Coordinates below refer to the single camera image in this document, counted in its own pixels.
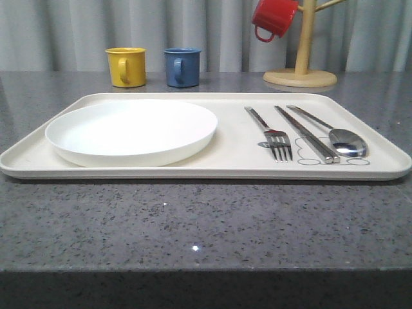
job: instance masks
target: white tray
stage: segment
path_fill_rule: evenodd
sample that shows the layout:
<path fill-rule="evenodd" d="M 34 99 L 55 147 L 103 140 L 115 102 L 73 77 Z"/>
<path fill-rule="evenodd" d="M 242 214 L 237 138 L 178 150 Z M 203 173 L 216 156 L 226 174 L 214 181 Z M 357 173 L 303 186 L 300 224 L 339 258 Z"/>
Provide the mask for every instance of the white tray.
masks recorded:
<path fill-rule="evenodd" d="M 79 167 L 55 153 L 44 137 L 54 118 L 110 100 L 153 98 L 183 100 L 211 110 L 218 128 L 210 144 L 196 155 L 163 167 Z M 363 160 L 341 158 L 324 164 L 273 108 L 294 104 L 335 127 L 350 129 L 367 141 L 370 154 Z M 261 128 L 244 110 L 252 106 L 274 129 L 286 131 L 294 161 L 275 163 Z M 290 111 L 313 134 L 328 142 L 328 134 Z M 301 180 L 391 180 L 407 174 L 411 157 L 328 97 L 306 93 L 97 93 L 82 97 L 0 156 L 5 174 L 22 179 L 85 178 L 255 178 Z"/>

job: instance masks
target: yellow mug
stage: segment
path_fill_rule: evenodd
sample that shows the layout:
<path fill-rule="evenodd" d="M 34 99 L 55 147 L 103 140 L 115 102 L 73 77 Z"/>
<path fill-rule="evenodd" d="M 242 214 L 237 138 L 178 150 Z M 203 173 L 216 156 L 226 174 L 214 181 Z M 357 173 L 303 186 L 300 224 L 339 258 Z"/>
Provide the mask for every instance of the yellow mug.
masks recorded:
<path fill-rule="evenodd" d="M 116 87 L 138 87 L 146 83 L 144 48 L 108 48 L 111 83 Z"/>

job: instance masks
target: metal spoon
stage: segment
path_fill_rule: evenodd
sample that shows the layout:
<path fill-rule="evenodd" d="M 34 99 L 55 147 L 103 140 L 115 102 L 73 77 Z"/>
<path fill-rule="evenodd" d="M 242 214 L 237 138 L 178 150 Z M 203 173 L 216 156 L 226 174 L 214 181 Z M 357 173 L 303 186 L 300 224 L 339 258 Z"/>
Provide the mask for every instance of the metal spoon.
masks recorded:
<path fill-rule="evenodd" d="M 292 111 L 297 113 L 304 114 L 312 120 L 320 123 L 322 126 L 330 129 L 330 142 L 340 155 L 347 156 L 349 158 L 364 158 L 368 155 L 368 145 L 358 134 L 346 129 L 336 129 L 297 106 L 287 105 L 287 108 L 290 108 Z"/>

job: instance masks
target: tray rim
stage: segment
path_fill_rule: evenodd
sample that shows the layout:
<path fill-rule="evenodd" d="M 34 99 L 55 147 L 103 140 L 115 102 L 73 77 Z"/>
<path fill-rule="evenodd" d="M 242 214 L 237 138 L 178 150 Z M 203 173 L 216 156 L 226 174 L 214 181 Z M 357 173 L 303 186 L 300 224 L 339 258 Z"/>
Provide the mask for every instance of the tray rim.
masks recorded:
<path fill-rule="evenodd" d="M 406 159 L 406 164 L 402 169 L 385 172 L 384 174 L 377 175 L 376 172 L 364 173 L 364 176 L 352 175 L 347 176 L 302 176 L 292 175 L 290 171 L 280 170 L 281 172 L 287 172 L 289 175 L 283 175 L 279 170 L 276 171 L 277 175 L 273 175 L 273 171 L 268 169 L 225 169 L 225 168 L 206 168 L 206 167 L 175 167 L 175 166 L 165 166 L 165 167 L 67 167 L 64 169 L 19 169 L 11 166 L 7 166 L 3 163 L 4 158 L 12 151 L 17 150 L 19 147 L 22 147 L 24 143 L 27 143 L 28 140 L 34 138 L 41 131 L 45 130 L 47 125 L 56 119 L 57 117 L 73 111 L 75 109 L 81 108 L 82 106 L 78 105 L 83 102 L 84 105 L 89 101 L 99 99 L 99 97 L 105 98 L 107 96 L 115 96 L 117 99 L 128 98 L 130 97 L 141 97 L 141 98 L 155 98 L 167 96 L 168 99 L 218 99 L 222 100 L 225 98 L 233 100 L 234 98 L 248 99 L 251 97 L 258 96 L 259 99 L 265 99 L 270 97 L 305 97 L 305 98 L 317 98 L 321 100 L 327 100 L 333 102 L 337 109 L 349 114 L 351 117 L 356 118 L 356 120 L 362 124 L 366 129 L 370 130 L 373 134 L 377 135 L 379 138 L 382 138 L 385 142 L 389 143 L 391 147 L 394 147 L 404 159 Z M 2 172 L 8 176 L 18 178 L 18 179 L 39 179 L 39 180 L 52 180 L 52 179 L 150 179 L 150 178 L 169 178 L 169 179 L 180 179 L 180 178 L 192 178 L 192 179 L 271 179 L 271 180 L 363 180 L 363 181 L 380 181 L 380 180 L 393 180 L 405 176 L 412 167 L 412 158 L 405 153 L 397 145 L 389 141 L 385 136 L 382 136 L 380 133 L 376 132 L 369 125 L 363 122 L 361 119 L 357 118 L 355 115 L 350 113 L 347 109 L 342 107 L 336 101 L 330 97 L 319 95 L 315 93 L 230 93 L 230 92 L 179 92 L 179 93 L 93 93 L 90 95 L 83 96 L 76 100 L 74 103 L 70 104 L 68 107 L 64 108 L 61 112 L 57 113 L 54 117 L 47 120 L 44 124 L 40 125 L 37 129 L 34 129 L 31 133 L 20 139 L 14 145 L 9 147 L 6 151 L 0 154 L 0 169 Z M 212 174 L 199 174 L 199 172 L 214 172 Z M 231 174 L 219 174 L 222 171 L 230 171 Z M 249 174 L 251 171 L 259 171 L 260 175 Z"/>

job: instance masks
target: wooden mug stand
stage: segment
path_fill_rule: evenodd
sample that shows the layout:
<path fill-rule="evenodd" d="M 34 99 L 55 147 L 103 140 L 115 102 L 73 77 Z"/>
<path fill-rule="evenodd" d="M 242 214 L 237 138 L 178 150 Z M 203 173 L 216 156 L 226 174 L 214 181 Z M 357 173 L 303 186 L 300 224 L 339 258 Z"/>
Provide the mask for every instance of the wooden mug stand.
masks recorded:
<path fill-rule="evenodd" d="M 336 84 L 336 75 L 321 70 L 309 70 L 310 52 L 314 32 L 315 13 L 345 0 L 331 0 L 316 6 L 317 0 L 304 0 L 298 10 L 303 13 L 302 31 L 294 69 L 267 71 L 263 80 L 272 84 L 292 87 L 326 87 Z"/>

